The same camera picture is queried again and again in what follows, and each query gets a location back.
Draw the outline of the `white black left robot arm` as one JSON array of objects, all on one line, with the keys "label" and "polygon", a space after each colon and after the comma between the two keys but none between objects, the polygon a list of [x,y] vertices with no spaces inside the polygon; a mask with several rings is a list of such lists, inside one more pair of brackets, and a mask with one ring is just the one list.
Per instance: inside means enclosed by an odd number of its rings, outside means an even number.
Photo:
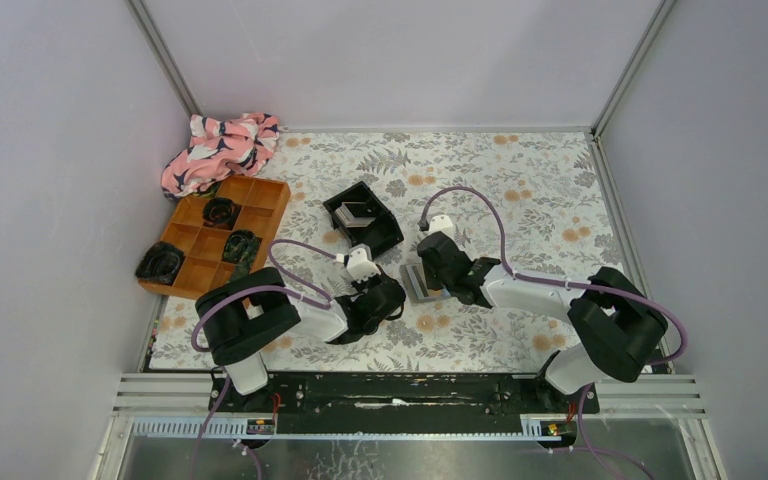
[{"label": "white black left robot arm", "polygon": [[259,410],[271,388],[260,351],[274,340],[293,332],[327,344],[351,344],[401,317],[406,293],[393,278],[379,273],[354,286],[354,294],[322,304],[288,288],[276,268],[264,268],[196,301],[191,346],[209,353],[224,371],[242,408]]}]

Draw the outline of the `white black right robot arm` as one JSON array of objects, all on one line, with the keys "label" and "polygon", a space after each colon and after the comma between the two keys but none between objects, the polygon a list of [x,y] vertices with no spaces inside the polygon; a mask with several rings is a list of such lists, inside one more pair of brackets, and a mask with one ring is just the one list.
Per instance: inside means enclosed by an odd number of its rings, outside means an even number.
[{"label": "white black right robot arm", "polygon": [[635,382],[668,328],[664,315],[612,267],[585,283],[511,274],[499,259],[469,258],[441,232],[421,240],[417,254],[430,285],[464,305],[523,310],[572,326],[578,344],[553,354],[533,386],[535,402],[549,412],[588,384]]}]

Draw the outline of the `black plastic card tray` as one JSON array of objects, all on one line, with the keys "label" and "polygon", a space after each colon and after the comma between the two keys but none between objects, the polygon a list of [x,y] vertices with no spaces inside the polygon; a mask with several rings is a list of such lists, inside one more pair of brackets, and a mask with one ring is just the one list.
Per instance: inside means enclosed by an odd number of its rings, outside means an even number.
[{"label": "black plastic card tray", "polygon": [[394,213],[364,181],[322,202],[332,228],[340,231],[352,247],[365,245],[373,260],[404,241]]}]

